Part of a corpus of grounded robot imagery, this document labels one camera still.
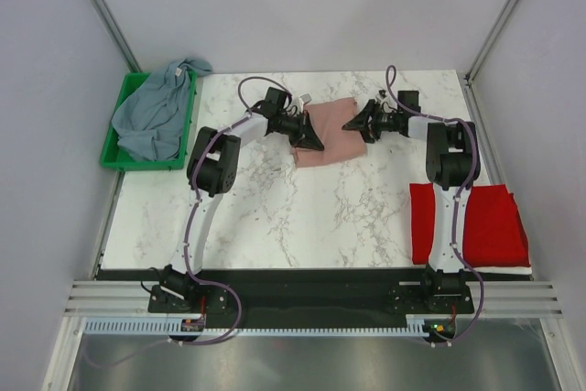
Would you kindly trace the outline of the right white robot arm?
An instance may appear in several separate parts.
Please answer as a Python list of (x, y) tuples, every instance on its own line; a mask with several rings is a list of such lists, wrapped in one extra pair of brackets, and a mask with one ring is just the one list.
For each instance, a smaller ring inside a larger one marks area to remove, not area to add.
[(412, 297), (429, 313), (473, 313), (466, 283), (470, 265), (463, 259), (463, 238), (468, 201), (480, 174), (474, 124), (421, 113), (416, 91), (400, 91), (395, 101), (397, 108), (387, 112), (381, 100), (369, 100), (342, 129), (358, 132), (368, 144), (384, 132), (397, 132), (426, 143), (434, 224), (421, 288)]

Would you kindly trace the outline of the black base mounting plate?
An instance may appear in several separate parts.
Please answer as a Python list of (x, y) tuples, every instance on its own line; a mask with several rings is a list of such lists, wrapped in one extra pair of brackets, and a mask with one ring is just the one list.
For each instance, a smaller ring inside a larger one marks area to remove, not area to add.
[(238, 295), (211, 293), (203, 314), (210, 330), (265, 327), (270, 321), (288, 326), (397, 325), (406, 315), (429, 313), (412, 297), (421, 291), (425, 269), (205, 269), (201, 277), (218, 281)]

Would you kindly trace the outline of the left aluminium corner post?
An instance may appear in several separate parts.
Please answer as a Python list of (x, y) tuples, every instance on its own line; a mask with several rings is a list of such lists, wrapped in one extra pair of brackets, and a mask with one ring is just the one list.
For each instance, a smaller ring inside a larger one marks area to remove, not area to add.
[(132, 51), (123, 30), (120, 28), (114, 14), (106, 0), (90, 0), (93, 8), (102, 20), (108, 34), (123, 57), (127, 68), (131, 72), (140, 72), (141, 66)]

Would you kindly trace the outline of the right aluminium corner post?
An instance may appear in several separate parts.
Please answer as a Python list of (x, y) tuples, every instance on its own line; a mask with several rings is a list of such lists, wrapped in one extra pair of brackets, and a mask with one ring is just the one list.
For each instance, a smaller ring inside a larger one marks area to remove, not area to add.
[(522, 0), (505, 0), (502, 8), (500, 9), (496, 20), (491, 26), (489, 33), (483, 41), (478, 53), (472, 61), (471, 67), (463, 75), (465, 84), (471, 88), (474, 80), (480, 73), (484, 63), (489, 57), (494, 45), (497, 43), (501, 34), (505, 31), (505, 28), (512, 18), (517, 7), (520, 5)]

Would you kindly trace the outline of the folded red t shirt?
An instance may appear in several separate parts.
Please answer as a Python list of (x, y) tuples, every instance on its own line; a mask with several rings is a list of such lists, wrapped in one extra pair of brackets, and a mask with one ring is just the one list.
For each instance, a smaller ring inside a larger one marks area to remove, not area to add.
[[(430, 183), (412, 183), (412, 262), (427, 263), (434, 234), (435, 198)], [(531, 266), (528, 240), (514, 195), (504, 185), (475, 186), (468, 199), (463, 257), (473, 267)]]

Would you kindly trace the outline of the aluminium corner post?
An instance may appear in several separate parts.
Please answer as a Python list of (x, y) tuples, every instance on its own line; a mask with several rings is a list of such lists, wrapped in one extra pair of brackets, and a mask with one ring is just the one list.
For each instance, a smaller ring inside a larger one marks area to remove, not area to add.
[(478, 53), (472, 61), (471, 67), (463, 75), (465, 84), (471, 88), (474, 80), (480, 73), (484, 63), (489, 57), (494, 45), (497, 43), (501, 34), (505, 31), (505, 28), (512, 18), (517, 7), (520, 5), (522, 0), (505, 0), (502, 8), (500, 9), (496, 20), (491, 26), (489, 33), (483, 41)]
[(132, 51), (123, 30), (120, 28), (114, 14), (106, 0), (90, 0), (93, 8), (102, 20), (108, 34), (123, 57), (127, 68), (131, 72), (140, 72), (141, 66)]

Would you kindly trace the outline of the aluminium rail frame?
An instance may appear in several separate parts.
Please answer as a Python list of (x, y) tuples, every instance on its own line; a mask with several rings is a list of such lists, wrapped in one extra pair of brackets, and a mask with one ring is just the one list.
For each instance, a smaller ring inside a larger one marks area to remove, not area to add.
[(413, 278), (397, 281), (386, 272), (216, 271), (213, 277), (217, 286), (75, 282), (43, 388), (68, 388), (88, 334), (427, 337), (459, 319), (562, 315), (548, 282), (469, 281), (461, 294), (428, 296)]

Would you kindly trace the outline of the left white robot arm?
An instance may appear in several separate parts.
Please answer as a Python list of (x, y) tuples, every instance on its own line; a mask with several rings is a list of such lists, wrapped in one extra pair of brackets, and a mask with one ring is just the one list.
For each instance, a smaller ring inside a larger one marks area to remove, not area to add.
[(224, 195), (235, 183), (240, 151), (270, 134), (283, 135), (295, 148), (322, 152), (325, 149), (311, 122), (307, 105), (311, 97), (294, 98), (275, 83), (264, 99), (249, 106), (244, 115), (222, 129), (208, 126), (197, 134), (186, 176), (190, 186), (189, 213), (184, 232), (171, 262), (157, 271), (158, 283), (150, 289), (150, 313), (204, 314), (211, 303), (207, 296), (229, 296), (237, 309), (241, 300), (229, 286), (201, 277), (203, 254), (213, 218)]

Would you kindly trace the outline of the green plastic bin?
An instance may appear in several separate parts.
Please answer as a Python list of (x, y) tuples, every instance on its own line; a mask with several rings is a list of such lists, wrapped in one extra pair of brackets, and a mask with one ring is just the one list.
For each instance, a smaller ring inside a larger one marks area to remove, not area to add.
[(198, 95), (198, 74), (195, 71), (188, 71), (190, 78), (190, 94), (186, 110), (184, 125), (179, 144), (178, 154), (170, 160), (162, 161), (135, 161), (131, 156), (118, 146), (119, 136), (110, 126), (104, 140), (102, 153), (100, 155), (100, 164), (104, 168), (115, 169), (120, 172), (129, 171), (159, 171), (159, 170), (178, 170), (183, 169), (187, 156), (190, 131), (193, 120), (197, 117), (199, 111)]

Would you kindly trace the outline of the grey-blue t shirt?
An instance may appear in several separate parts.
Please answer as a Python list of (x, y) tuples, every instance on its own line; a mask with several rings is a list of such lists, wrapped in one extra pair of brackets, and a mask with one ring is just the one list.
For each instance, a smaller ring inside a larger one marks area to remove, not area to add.
[(212, 65), (198, 58), (171, 61), (151, 72), (114, 112), (117, 145), (134, 161), (167, 161), (179, 154), (192, 72), (209, 75)]

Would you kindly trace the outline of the pink t shirt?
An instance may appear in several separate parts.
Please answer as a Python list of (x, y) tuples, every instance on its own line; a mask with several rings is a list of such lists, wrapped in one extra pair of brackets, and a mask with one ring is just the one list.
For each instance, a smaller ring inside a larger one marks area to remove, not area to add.
[(324, 150), (292, 148), (291, 153), (297, 168), (328, 166), (367, 153), (366, 143), (359, 132), (342, 129), (357, 115), (357, 102), (353, 97), (310, 104), (307, 112)]

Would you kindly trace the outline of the folded white t shirt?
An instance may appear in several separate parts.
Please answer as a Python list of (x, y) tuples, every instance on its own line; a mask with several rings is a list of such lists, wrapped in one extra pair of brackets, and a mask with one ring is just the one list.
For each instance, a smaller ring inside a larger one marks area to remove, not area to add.
[(508, 275), (508, 276), (531, 276), (532, 267), (525, 266), (479, 266), (473, 269), (481, 274)]

